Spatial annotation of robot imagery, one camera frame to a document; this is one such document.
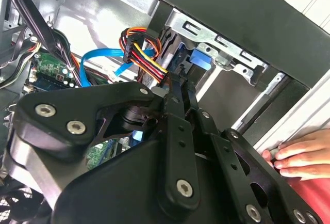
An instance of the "black cable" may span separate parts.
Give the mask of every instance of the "black cable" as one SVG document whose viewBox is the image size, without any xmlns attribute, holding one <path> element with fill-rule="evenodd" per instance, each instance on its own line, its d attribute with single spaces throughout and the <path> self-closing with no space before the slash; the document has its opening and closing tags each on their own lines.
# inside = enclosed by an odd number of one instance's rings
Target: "black cable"
<svg viewBox="0 0 330 224">
<path fill-rule="evenodd" d="M 56 41 L 51 29 L 32 0 L 11 0 L 27 26 L 51 54 L 57 53 Z"/>
<path fill-rule="evenodd" d="M 70 46 L 64 34 L 55 33 L 48 27 L 32 0 L 11 0 L 22 16 L 24 22 L 46 47 L 50 54 L 65 62 L 75 76 L 78 86 L 81 86 L 79 71 L 72 62 Z"/>
<path fill-rule="evenodd" d="M 13 62 L 13 61 L 17 60 L 17 58 L 21 54 L 22 46 L 23 46 L 23 43 L 24 43 L 24 38 L 25 38 L 27 30 L 28 30 L 28 27 L 25 26 L 21 30 L 19 36 L 17 37 L 17 41 L 16 41 L 16 44 L 15 44 L 15 47 L 14 47 L 14 52 L 12 53 L 12 56 L 11 56 L 11 59 L 10 59 L 9 62 Z"/>
<path fill-rule="evenodd" d="M 2 81 L 0 83 L 0 89 L 2 89 L 6 84 L 8 84 L 9 82 L 11 82 L 14 78 L 17 77 L 19 71 L 21 70 L 22 68 L 22 64 L 23 64 L 23 61 L 31 54 L 30 53 L 25 53 L 24 55 L 21 56 L 21 58 L 19 59 L 19 62 L 17 64 L 17 67 L 15 68 L 14 72 L 12 73 L 11 76 L 9 76 L 7 79 L 5 79 L 4 81 Z"/>
</svg>

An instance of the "wire bundle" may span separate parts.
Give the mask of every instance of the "wire bundle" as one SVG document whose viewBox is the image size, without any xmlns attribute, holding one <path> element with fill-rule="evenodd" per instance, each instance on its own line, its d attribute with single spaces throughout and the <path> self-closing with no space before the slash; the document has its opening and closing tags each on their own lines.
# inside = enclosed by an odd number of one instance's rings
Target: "wire bundle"
<svg viewBox="0 0 330 224">
<path fill-rule="evenodd" d="M 120 36 L 119 45 L 121 50 L 124 52 L 127 44 L 127 38 L 134 34 L 143 34 L 146 32 L 145 27 L 132 27 L 125 29 Z M 146 39 L 146 41 L 154 48 L 155 55 L 153 57 L 147 56 L 140 46 L 137 43 L 133 43 L 131 50 L 131 57 L 129 58 L 134 64 L 136 64 L 142 71 L 139 71 L 138 81 L 142 81 L 143 72 L 146 72 L 158 83 L 164 78 L 167 74 L 167 70 L 162 68 L 159 64 L 155 62 L 155 59 L 161 52 L 161 43 L 159 39 L 151 41 Z"/>
<path fill-rule="evenodd" d="M 75 63 L 66 36 L 59 30 L 48 27 L 32 0 L 11 0 L 24 22 L 50 54 L 64 62 L 73 73 L 76 84 L 81 86 L 79 66 Z"/>
<path fill-rule="evenodd" d="M 33 48 L 33 50 L 27 51 L 25 54 L 21 56 L 13 74 L 0 83 L 0 89 L 11 85 L 19 78 L 19 76 L 22 74 L 29 60 L 33 58 L 33 56 L 39 51 L 40 47 L 41 47 L 41 43 L 37 43 Z"/>
</svg>

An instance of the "green circuit board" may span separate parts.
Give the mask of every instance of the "green circuit board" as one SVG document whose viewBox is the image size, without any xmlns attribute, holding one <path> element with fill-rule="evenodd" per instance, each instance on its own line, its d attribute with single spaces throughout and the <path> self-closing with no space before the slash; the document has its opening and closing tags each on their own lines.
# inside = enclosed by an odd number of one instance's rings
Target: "green circuit board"
<svg viewBox="0 0 330 224">
<path fill-rule="evenodd" d="M 91 170 L 111 159 L 114 156 L 116 142 L 117 139 L 113 139 L 91 147 L 86 154 L 87 169 Z"/>
</svg>

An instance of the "electronic component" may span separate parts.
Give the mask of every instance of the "electronic component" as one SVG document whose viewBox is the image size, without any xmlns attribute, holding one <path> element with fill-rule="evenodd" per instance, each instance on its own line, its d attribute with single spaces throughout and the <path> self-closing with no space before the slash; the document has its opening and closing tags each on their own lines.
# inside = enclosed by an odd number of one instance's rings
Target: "electronic component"
<svg viewBox="0 0 330 224">
<path fill-rule="evenodd" d="M 60 74 L 57 74 L 56 75 L 56 80 L 60 81 L 60 82 L 63 82 L 64 80 L 64 76 L 63 75 L 60 75 Z"/>
</svg>

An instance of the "yellow wire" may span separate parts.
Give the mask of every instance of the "yellow wire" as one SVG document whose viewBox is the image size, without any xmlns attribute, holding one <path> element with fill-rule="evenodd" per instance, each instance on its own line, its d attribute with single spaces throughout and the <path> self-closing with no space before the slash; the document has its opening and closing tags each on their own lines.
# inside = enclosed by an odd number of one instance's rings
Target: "yellow wire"
<svg viewBox="0 0 330 224">
<path fill-rule="evenodd" d="M 145 52 L 138 46 L 138 44 L 134 43 L 134 46 L 137 48 L 137 50 L 141 53 L 141 55 L 143 55 L 143 57 L 149 61 L 150 63 L 152 63 L 155 67 L 157 67 L 160 71 L 164 72 L 164 73 L 168 73 L 168 71 L 164 68 L 162 68 L 159 64 L 157 64 L 156 62 L 154 62 L 149 56 L 147 56 L 145 54 Z"/>
<path fill-rule="evenodd" d="M 148 75 L 150 75 L 155 81 L 160 83 L 159 79 L 157 79 L 155 76 L 153 76 L 150 72 L 148 72 L 147 69 L 143 68 L 142 65 L 140 65 L 137 61 L 133 60 L 132 58 L 130 59 L 135 65 L 137 65 L 139 68 L 141 68 L 144 72 L 146 72 Z"/>
</svg>

